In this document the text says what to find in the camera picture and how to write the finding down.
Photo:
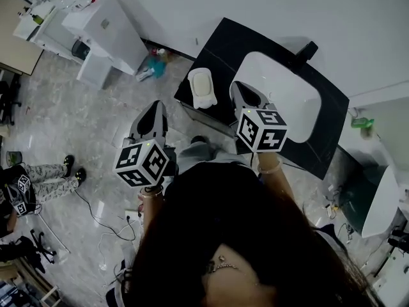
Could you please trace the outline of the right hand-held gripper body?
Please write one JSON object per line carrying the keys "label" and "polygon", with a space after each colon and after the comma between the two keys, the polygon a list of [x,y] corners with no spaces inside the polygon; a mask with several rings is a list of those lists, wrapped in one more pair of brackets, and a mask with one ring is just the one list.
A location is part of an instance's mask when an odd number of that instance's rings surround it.
{"label": "right hand-held gripper body", "polygon": [[255,153],[279,152],[287,138],[287,124],[273,103],[252,86],[233,81],[232,105],[238,125],[236,136]]}

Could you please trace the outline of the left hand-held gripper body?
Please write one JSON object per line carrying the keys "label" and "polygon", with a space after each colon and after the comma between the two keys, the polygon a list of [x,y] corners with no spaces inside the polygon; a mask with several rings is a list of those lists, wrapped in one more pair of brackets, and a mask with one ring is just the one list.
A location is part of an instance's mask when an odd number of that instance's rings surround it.
{"label": "left hand-held gripper body", "polygon": [[174,176],[175,148],[166,144],[168,132],[164,103],[156,100],[133,121],[116,153],[112,171],[131,188],[154,187]]}

